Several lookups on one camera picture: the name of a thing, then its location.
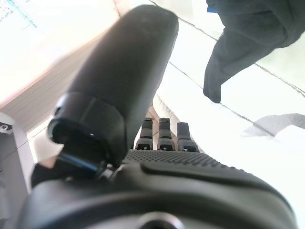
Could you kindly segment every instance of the black cloth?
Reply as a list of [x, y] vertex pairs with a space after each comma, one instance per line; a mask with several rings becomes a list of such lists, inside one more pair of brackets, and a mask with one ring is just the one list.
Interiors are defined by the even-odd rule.
[[203, 93], [221, 100], [221, 85], [305, 30], [305, 0], [208, 0], [225, 26], [205, 71]]

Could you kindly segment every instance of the white surface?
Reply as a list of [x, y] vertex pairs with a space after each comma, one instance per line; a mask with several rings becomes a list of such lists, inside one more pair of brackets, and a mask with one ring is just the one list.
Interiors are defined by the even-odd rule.
[[[204, 71], [214, 44], [212, 38], [180, 22], [170, 60], [176, 68], [168, 64], [157, 95], [180, 121], [189, 123], [194, 140], [207, 154], [278, 189], [294, 208], [300, 228], [305, 228], [305, 187], [300, 182], [305, 173], [303, 131], [290, 127], [276, 138], [245, 137], [244, 131], [253, 124], [203, 95]], [[301, 94], [255, 65], [222, 86], [222, 103], [251, 121], [267, 115], [305, 114]], [[164, 108], [154, 106], [162, 117]]]
[[36, 155], [32, 154], [27, 135], [17, 123], [13, 126], [13, 131], [25, 184], [30, 193], [31, 175], [36, 163], [34, 161]]
[[118, 19], [112, 0], [31, 0], [22, 7], [37, 28], [16, 29], [11, 21], [0, 24], [0, 79], [9, 85], [0, 90], [0, 108]]

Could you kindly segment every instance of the black fabric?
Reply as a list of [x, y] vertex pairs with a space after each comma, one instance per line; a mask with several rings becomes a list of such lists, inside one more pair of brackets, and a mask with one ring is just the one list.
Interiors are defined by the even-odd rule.
[[208, 0], [225, 26], [206, 68], [203, 93], [221, 100], [221, 85], [305, 30], [304, 0]]

